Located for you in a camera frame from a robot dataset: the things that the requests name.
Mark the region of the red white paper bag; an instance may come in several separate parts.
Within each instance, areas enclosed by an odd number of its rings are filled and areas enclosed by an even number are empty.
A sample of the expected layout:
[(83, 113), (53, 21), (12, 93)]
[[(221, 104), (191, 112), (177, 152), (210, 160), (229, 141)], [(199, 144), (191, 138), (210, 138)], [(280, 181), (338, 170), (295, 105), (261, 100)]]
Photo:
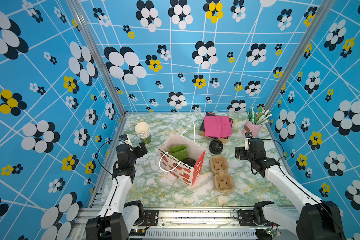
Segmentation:
[[(184, 136), (185, 131), (180, 135), (171, 133), (165, 140), (165, 142), (158, 147), (160, 160), (159, 168), (165, 173), (170, 173), (176, 178), (182, 180), (186, 185), (193, 186), (201, 173), (206, 149), (196, 142), (196, 125), (190, 123), (188, 127), (193, 128), (193, 137), (191, 139)], [(188, 149), (189, 158), (196, 161), (195, 166), (192, 168), (183, 161), (179, 161), (176, 158), (169, 155), (169, 147), (178, 145), (186, 145)]]

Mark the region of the green paper napkin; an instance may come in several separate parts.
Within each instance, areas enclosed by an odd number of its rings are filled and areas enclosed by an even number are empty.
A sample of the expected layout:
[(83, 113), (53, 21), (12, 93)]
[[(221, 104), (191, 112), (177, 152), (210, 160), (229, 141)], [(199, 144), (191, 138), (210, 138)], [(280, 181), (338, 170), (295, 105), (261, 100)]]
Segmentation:
[(183, 161), (189, 158), (188, 149), (186, 145), (169, 147), (169, 155), (176, 158), (179, 161)]

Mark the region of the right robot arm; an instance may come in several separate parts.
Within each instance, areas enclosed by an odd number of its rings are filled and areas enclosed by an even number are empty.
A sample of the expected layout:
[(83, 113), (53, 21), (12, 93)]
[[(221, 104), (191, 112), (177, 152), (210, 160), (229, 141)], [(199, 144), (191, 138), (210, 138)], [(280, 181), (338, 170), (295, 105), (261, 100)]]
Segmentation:
[(296, 208), (291, 212), (272, 201), (258, 202), (253, 210), (256, 225), (274, 223), (300, 240), (346, 239), (339, 207), (309, 192), (277, 160), (267, 157), (262, 139), (246, 138), (243, 147), (235, 147), (235, 157), (249, 161), (252, 173), (274, 184)]

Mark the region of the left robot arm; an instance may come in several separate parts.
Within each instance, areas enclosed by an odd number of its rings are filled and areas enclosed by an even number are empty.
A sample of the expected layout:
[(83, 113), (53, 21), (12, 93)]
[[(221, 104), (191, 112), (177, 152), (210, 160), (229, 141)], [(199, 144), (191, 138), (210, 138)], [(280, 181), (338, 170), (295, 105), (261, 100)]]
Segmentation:
[(126, 202), (136, 174), (134, 148), (121, 143), (116, 147), (117, 164), (112, 173), (112, 189), (97, 217), (86, 224), (88, 240), (128, 240), (134, 224), (145, 218), (141, 201)]

